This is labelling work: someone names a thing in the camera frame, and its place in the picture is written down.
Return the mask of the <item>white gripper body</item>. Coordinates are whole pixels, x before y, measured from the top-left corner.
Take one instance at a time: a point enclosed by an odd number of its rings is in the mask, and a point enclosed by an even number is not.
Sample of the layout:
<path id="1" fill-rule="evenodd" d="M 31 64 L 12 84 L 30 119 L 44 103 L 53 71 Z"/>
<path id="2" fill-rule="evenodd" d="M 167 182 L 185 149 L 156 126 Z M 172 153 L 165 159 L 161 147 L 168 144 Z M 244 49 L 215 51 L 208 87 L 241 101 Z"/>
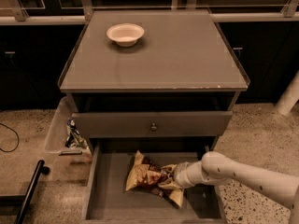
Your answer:
<path id="1" fill-rule="evenodd" d="M 187 162 L 179 163 L 174 172 L 174 181 L 184 189 L 192 188 L 193 183 L 187 175 Z"/>

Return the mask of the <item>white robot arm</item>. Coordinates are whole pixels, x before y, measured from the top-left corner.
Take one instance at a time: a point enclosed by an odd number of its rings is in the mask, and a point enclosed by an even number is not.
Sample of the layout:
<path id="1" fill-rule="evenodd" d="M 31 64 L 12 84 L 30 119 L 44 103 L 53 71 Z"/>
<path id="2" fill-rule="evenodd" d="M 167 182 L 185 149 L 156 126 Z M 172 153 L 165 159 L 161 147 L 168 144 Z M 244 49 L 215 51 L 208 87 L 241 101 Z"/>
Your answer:
<path id="1" fill-rule="evenodd" d="M 221 185 L 233 179 L 291 211 L 289 224 L 299 224 L 299 177 L 233 161 L 209 151 L 200 161 L 167 165 L 170 176 L 159 183 L 163 189 L 189 189 L 199 184 Z"/>

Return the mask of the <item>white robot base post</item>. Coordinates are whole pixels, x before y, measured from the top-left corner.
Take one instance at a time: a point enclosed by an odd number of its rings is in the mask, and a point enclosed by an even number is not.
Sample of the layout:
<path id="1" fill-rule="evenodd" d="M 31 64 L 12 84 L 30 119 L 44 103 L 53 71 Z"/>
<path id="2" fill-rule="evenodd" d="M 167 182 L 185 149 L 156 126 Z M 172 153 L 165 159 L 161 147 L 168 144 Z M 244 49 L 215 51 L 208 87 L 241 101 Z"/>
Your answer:
<path id="1" fill-rule="evenodd" d="M 299 101 L 299 71 L 296 73 L 287 89 L 283 92 L 275 105 L 276 111 L 286 116 Z"/>

